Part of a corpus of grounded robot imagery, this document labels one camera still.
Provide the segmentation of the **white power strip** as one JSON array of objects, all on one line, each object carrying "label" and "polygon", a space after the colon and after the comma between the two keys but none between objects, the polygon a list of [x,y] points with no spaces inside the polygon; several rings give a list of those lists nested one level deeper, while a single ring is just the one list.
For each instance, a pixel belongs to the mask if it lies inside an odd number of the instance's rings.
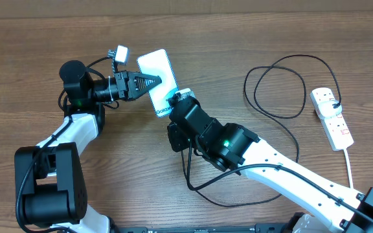
[{"label": "white power strip", "polygon": [[[332,90],[327,87],[314,89],[310,93],[310,98],[317,116],[319,116],[317,106],[320,102],[336,100]],[[320,121],[330,142],[331,148],[334,151],[345,150],[354,143],[350,130],[345,122],[345,119],[343,118],[342,112],[331,118],[320,119]]]}]

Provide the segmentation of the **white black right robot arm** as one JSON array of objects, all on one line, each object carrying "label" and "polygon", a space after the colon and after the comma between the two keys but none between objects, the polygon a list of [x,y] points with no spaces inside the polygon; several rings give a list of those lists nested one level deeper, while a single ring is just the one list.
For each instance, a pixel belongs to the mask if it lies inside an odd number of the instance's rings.
[{"label": "white black right robot arm", "polygon": [[281,154],[249,129],[221,125],[189,94],[169,98],[168,138],[175,152],[188,149],[221,170],[199,191],[237,173],[256,180],[312,214],[323,232],[373,232],[373,188],[366,194],[334,183]]}]

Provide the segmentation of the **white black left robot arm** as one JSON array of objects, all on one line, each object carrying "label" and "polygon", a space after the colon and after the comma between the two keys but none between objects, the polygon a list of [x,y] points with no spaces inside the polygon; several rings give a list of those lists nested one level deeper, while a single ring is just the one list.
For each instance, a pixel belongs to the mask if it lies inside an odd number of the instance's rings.
[{"label": "white black left robot arm", "polygon": [[106,78],[78,60],[64,63],[59,75],[63,124],[14,155],[17,223],[25,232],[30,225],[38,232],[118,232],[110,217],[88,204],[80,155],[101,134],[112,102],[138,99],[161,84],[161,77],[114,71]]}]

